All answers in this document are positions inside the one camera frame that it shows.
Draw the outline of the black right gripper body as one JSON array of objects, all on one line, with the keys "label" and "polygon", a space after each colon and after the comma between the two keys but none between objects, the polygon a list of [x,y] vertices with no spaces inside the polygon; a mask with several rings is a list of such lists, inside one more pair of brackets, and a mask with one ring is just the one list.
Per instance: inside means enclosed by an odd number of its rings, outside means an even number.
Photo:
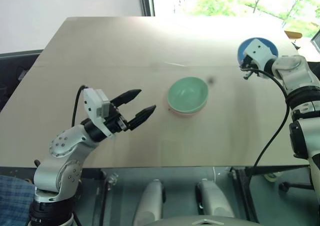
[{"label": "black right gripper body", "polygon": [[259,72],[259,68],[256,63],[253,62],[253,58],[250,56],[245,56],[241,62],[241,66],[245,66],[247,70],[245,72],[253,71]]}]

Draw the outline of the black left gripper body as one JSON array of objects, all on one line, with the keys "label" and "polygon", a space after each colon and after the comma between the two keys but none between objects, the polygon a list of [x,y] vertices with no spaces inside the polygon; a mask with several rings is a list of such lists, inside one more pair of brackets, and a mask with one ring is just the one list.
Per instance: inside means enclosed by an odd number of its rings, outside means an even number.
[{"label": "black left gripper body", "polygon": [[128,121],[122,116],[119,109],[112,103],[109,105],[107,117],[104,118],[104,125],[114,134],[127,131],[130,128]]}]

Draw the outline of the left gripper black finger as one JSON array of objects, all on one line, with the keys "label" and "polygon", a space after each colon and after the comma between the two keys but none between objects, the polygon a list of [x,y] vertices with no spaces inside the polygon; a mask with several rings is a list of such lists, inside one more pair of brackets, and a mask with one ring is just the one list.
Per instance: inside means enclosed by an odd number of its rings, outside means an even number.
[{"label": "left gripper black finger", "polygon": [[156,105],[152,105],[138,112],[138,114],[136,114],[135,117],[127,123],[127,128],[132,131],[139,127],[153,114],[155,109]]},{"label": "left gripper black finger", "polygon": [[141,89],[132,89],[128,90],[119,96],[113,98],[110,102],[115,106],[119,107],[123,104],[127,104],[132,101],[142,90]]}]

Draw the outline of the blue bowl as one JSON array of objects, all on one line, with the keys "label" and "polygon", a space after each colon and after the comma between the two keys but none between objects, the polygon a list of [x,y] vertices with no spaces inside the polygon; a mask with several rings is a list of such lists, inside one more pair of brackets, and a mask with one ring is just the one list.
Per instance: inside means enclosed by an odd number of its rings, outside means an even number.
[{"label": "blue bowl", "polygon": [[[244,56],[244,49],[249,45],[251,39],[252,39],[252,38],[249,38],[249,39],[245,40],[245,41],[242,42],[241,45],[238,47],[238,51],[237,51],[237,62],[238,62],[239,65],[241,65],[242,60],[243,60],[244,57],[245,57],[245,56]],[[278,50],[277,50],[276,46],[275,46],[271,41],[269,41],[269,40],[267,40],[267,39],[265,39],[265,38],[258,38],[258,39],[260,39],[264,44],[266,44],[266,45],[270,48],[271,52],[272,52],[274,55],[276,55],[277,58],[278,58],[278,55],[279,55]]]}]

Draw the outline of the pink bowl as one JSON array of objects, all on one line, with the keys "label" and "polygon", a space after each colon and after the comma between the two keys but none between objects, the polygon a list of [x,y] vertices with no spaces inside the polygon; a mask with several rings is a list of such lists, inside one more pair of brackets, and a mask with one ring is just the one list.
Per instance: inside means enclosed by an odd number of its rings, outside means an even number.
[{"label": "pink bowl", "polygon": [[207,101],[204,103],[204,105],[199,109],[197,110],[196,112],[193,112],[193,113],[181,113],[175,109],[173,109],[169,103],[168,103],[168,93],[169,91],[166,90],[165,93],[163,94],[163,106],[165,108],[165,110],[167,112],[169,112],[170,114],[176,116],[176,117],[183,117],[183,118],[189,118],[189,117],[193,117],[197,114],[199,114],[207,105]]}]

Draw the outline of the green bowl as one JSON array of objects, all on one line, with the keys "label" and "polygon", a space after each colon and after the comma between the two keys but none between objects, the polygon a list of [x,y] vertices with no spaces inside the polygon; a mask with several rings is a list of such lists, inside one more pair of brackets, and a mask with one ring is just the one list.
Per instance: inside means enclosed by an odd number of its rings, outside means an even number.
[{"label": "green bowl", "polygon": [[167,103],[173,110],[192,114],[201,110],[209,97],[207,83],[198,77],[184,77],[174,82],[167,91]]}]

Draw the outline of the yellow box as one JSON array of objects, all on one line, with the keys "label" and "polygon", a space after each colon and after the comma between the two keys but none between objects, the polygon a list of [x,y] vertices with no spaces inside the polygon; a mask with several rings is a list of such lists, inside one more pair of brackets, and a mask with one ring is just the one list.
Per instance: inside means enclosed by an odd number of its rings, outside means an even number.
[{"label": "yellow box", "polygon": [[285,31],[285,34],[291,40],[297,40],[303,37],[302,33],[299,32]]}]

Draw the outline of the dark monitor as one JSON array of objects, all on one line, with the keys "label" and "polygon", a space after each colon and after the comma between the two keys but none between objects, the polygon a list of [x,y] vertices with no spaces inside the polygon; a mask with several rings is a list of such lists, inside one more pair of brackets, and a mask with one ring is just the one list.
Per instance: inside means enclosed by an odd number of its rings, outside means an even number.
[{"label": "dark monitor", "polygon": [[310,42],[320,54],[320,30],[310,39]]}]

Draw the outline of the silver robot leg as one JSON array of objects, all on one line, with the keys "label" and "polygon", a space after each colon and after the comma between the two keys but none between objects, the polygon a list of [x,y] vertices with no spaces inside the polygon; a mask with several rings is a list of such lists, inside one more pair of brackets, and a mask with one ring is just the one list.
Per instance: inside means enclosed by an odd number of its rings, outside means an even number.
[{"label": "silver robot leg", "polygon": [[162,219],[165,201],[164,184],[159,179],[149,182],[139,199],[132,226],[146,226]]},{"label": "silver robot leg", "polygon": [[234,210],[224,192],[209,179],[202,179],[195,186],[195,198],[199,214],[235,217]]}]

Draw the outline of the white tape roll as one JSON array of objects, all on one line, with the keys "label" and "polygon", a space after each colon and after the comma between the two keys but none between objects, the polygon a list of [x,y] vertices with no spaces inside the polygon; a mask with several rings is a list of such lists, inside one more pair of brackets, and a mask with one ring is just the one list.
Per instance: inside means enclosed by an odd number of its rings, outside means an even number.
[{"label": "white tape roll", "polygon": [[264,177],[267,181],[273,183],[273,182],[276,182],[281,177],[281,175],[282,175],[281,172],[273,172],[273,173],[264,174]]}]

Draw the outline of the silver right robot leg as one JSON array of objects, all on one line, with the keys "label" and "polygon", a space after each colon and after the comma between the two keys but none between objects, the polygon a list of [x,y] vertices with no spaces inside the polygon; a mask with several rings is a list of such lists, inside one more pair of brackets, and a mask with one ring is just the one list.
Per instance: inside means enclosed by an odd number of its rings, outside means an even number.
[{"label": "silver right robot leg", "polygon": [[235,217],[234,210],[224,192],[209,179],[202,179],[195,186],[195,198],[199,214]]}]

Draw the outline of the black equipment beside table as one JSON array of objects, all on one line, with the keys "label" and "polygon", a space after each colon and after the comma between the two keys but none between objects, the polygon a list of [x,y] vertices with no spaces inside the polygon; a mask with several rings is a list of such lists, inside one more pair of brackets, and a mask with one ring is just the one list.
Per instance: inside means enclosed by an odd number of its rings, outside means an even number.
[{"label": "black equipment beside table", "polygon": [[42,51],[0,53],[0,111]]}]

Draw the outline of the blue plaid cloth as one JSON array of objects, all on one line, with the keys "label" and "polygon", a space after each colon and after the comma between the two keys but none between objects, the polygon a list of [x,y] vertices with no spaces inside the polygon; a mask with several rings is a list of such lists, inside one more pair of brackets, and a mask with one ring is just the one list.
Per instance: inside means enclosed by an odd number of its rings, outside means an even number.
[{"label": "blue plaid cloth", "polygon": [[27,226],[33,196],[32,183],[0,175],[0,226]]}]

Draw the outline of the dark window frame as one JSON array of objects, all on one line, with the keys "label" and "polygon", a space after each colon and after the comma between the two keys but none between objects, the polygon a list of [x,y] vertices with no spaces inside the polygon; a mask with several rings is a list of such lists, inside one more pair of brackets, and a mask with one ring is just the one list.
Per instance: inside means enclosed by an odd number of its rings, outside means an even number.
[{"label": "dark window frame", "polygon": [[144,17],[155,16],[154,0],[140,0],[140,7]]}]

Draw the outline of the black table frame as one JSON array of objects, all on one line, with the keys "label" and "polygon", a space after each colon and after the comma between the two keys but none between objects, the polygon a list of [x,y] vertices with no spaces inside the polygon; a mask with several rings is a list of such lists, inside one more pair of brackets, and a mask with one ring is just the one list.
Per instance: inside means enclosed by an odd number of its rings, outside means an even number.
[{"label": "black table frame", "polygon": [[[308,168],[308,175],[310,184],[313,186],[311,179],[311,171],[309,165],[282,165],[282,166],[257,166],[253,170],[253,175],[263,175],[273,172],[284,172],[294,169]],[[229,169],[229,172],[233,178],[234,183],[236,184],[235,188],[240,194],[240,198],[243,203],[245,216],[248,221],[259,223],[258,215],[250,191],[250,182],[251,182],[251,171],[253,166],[232,166]]]}]

